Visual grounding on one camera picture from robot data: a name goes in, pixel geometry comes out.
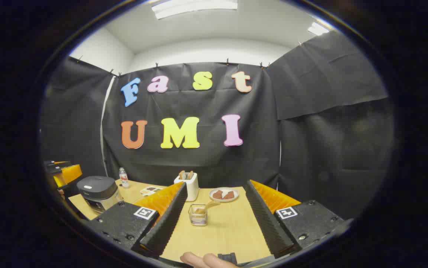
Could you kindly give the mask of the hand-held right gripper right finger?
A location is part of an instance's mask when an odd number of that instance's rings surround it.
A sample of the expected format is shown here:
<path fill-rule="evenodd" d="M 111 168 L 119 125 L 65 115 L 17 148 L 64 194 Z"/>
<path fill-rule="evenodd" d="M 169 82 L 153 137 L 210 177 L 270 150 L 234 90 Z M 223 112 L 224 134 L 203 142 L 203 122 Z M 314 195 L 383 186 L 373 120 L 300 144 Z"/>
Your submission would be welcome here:
<path fill-rule="evenodd" d="M 276 258 L 311 248 L 351 222 L 316 200 L 299 202 L 253 180 L 246 183 L 245 196 L 267 247 Z"/>

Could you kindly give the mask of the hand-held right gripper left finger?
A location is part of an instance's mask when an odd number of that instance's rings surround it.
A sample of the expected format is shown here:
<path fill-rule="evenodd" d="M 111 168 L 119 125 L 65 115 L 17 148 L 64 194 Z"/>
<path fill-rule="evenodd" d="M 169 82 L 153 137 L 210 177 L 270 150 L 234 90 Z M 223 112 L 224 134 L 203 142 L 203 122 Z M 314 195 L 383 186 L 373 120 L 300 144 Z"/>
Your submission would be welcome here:
<path fill-rule="evenodd" d="M 171 239 L 187 197 L 186 183 L 178 182 L 134 204 L 117 202 L 87 225 L 116 246 L 158 257 Z"/>

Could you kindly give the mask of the dark grey rice cooker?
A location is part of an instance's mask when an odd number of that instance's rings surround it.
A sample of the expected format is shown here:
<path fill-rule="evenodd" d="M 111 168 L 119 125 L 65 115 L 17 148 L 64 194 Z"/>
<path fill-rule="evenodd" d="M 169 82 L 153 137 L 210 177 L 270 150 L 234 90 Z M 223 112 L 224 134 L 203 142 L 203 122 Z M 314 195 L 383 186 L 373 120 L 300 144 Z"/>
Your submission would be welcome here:
<path fill-rule="evenodd" d="M 76 187 L 88 206 L 98 213 L 124 201 L 113 178 L 88 176 L 78 181 Z"/>

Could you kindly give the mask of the metal wire chopstick holder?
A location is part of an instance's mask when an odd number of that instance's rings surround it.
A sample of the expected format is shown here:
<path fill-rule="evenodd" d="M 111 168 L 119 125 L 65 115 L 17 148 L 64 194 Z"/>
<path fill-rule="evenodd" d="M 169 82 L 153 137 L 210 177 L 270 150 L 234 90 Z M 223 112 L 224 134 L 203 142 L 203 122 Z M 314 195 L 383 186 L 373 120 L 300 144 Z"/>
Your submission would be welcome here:
<path fill-rule="evenodd" d="M 188 209 L 188 217 L 193 226 L 204 227 L 208 223 L 207 205 L 192 204 Z"/>

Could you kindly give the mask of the wooden spoon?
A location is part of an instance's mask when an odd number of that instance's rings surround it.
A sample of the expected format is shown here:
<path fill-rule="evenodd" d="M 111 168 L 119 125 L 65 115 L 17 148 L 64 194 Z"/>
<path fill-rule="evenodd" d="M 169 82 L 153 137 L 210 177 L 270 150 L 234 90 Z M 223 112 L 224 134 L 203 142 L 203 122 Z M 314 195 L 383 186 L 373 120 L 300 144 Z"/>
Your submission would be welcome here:
<path fill-rule="evenodd" d="M 205 205 L 201 205 L 199 208 L 195 208 L 194 214 L 196 214 L 196 215 L 206 215 L 208 209 L 210 209 L 212 207 L 215 207 L 215 206 L 218 206 L 218 205 L 221 205 L 221 203 L 220 202 L 216 202 L 216 201 L 211 201 L 211 202 L 209 202 L 209 203 L 207 203 Z"/>

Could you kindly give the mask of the white divided condiment dish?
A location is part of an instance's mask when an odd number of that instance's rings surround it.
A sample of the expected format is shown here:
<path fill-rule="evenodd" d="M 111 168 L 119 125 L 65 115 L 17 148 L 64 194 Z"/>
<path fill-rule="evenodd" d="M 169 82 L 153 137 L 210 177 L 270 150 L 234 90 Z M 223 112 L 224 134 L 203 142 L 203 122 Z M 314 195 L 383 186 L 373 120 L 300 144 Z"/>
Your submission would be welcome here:
<path fill-rule="evenodd" d="M 162 187 L 149 186 L 149 187 L 145 187 L 145 188 L 141 189 L 140 190 L 140 194 L 143 197 L 147 197 L 147 196 L 153 195 L 153 194 L 155 194 L 155 193 L 157 193 L 157 192 L 159 192 L 161 190 L 163 190 Z"/>

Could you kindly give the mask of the white toaster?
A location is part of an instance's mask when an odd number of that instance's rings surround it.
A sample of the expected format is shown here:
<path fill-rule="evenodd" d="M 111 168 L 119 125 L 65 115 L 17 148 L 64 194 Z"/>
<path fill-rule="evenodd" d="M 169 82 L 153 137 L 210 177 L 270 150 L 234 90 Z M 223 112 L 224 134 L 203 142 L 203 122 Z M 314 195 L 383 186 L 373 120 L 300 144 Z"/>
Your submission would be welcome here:
<path fill-rule="evenodd" d="M 174 180 L 174 184 L 178 183 L 178 182 L 184 182 L 186 184 L 186 189 L 187 189 L 187 202 L 193 202 L 197 199 L 198 194 L 199 194 L 199 180 L 198 180 L 198 175 L 197 173 L 194 172 L 194 176 L 192 177 L 191 180 L 180 180 L 179 179 L 179 175 L 177 176 L 177 178 L 175 178 Z"/>

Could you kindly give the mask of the white round plate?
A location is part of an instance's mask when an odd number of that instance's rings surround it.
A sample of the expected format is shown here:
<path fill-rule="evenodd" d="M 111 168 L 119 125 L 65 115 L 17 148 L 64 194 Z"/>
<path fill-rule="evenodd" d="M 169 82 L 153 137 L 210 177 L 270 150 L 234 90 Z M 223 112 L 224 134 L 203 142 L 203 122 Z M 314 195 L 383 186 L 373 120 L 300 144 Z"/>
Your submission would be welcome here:
<path fill-rule="evenodd" d="M 229 191 L 233 191 L 234 194 L 235 194 L 235 198 L 233 198 L 231 200 L 216 200 L 216 199 L 214 199 L 212 197 L 212 194 L 214 192 L 216 192 L 217 190 L 222 190 L 223 191 L 223 196 L 226 195 Z M 213 189 L 213 190 L 211 190 L 209 192 L 209 197 L 210 197 L 211 200 L 216 201 L 216 202 L 232 202 L 232 201 L 236 200 L 239 197 L 239 191 L 236 190 L 236 189 L 233 189 L 231 187 L 218 187 L 218 188 L 215 188 L 215 189 Z"/>

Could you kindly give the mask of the black backdrop cloth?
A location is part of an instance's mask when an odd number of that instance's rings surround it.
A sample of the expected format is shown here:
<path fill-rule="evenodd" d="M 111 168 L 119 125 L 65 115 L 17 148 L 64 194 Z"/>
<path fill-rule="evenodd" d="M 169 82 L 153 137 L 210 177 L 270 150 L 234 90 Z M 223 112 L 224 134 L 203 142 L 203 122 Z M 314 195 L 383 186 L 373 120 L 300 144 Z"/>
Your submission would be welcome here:
<path fill-rule="evenodd" d="M 382 184 L 394 109 L 375 68 L 338 32 L 267 68 L 180 63 L 113 77 L 66 59 L 41 108 L 44 160 L 83 175 L 170 185 L 194 170 L 202 188 L 252 179 L 340 217 L 361 214 Z"/>

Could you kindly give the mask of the small ceiling light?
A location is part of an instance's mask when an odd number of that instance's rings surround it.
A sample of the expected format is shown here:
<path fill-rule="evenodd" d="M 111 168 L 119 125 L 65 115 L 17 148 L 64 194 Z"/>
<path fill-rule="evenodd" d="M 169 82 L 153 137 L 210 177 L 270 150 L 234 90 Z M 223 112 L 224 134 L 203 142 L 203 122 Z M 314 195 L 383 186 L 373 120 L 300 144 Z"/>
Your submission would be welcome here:
<path fill-rule="evenodd" d="M 316 36 L 321 36 L 323 34 L 330 32 L 327 28 L 325 28 L 324 26 L 322 26 L 317 22 L 313 22 L 311 26 L 308 27 L 307 31 Z"/>

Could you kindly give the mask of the long ceiling light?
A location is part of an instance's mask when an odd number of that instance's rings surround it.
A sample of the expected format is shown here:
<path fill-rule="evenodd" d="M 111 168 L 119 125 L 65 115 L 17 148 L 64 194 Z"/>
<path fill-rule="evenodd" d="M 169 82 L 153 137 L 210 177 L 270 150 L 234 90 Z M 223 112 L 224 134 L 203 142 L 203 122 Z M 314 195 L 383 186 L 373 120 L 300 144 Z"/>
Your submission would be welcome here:
<path fill-rule="evenodd" d="M 237 10 L 238 0 L 167 0 L 151 6 L 156 19 L 203 10 Z"/>

